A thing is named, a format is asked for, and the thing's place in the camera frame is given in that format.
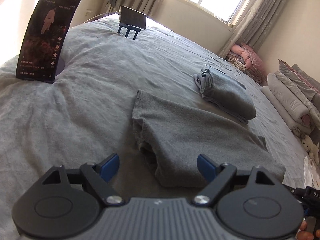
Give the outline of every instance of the bed sheet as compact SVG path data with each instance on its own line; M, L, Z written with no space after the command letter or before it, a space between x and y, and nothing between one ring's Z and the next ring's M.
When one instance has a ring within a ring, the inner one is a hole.
M0 68L1 240L18 236L12 205L53 165L77 168L116 152L120 169L112 185L126 199L190 197L199 191L163 188L148 170L132 130L138 89L219 114L264 136L269 153L286 167L284 183L303 187L307 153L258 84L227 61L150 19L136 40L132 40L134 32L125 38L116 33L115 17L68 31L61 54L66 67L54 84L16 79L17 57ZM205 64L245 84L257 112L248 126L202 99L193 75Z

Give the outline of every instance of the stuffed animal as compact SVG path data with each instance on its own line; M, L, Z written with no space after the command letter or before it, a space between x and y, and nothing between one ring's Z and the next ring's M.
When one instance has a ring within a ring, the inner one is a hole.
M302 140L301 143L304 147L304 149L309 154L310 158L313 159L316 163L316 165L319 165L319 143L318 145L315 145L311 138L306 135Z

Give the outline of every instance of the smartphone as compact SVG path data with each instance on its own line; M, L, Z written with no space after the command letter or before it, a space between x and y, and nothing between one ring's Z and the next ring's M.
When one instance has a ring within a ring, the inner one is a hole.
M146 29L146 18L144 13L138 12L126 6L120 6L120 22L132 25L141 29Z
M24 36L16 77L54 83L58 60L80 0L39 0Z

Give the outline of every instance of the gray dark garment hanging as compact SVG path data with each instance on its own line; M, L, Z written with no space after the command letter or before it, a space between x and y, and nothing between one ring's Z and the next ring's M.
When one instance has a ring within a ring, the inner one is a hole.
M139 90L132 118L139 150L164 187L204 187L199 154L241 170L262 165L279 181L284 178L285 168L268 153L264 137L219 115Z
M248 124L256 117L256 109L245 86L224 72L207 66L194 75L202 98L218 108Z

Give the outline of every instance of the beige wall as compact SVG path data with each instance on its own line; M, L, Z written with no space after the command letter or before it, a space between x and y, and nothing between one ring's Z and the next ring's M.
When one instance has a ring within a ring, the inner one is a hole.
M289 0L258 55L268 72L279 70L278 59L297 64L320 81L320 0Z
M161 0L153 19L213 53L232 34L229 26L188 0Z
M19 54L30 16L38 0L0 0L0 65ZM103 0L81 0L71 26L99 14ZM86 10L93 13L85 16Z

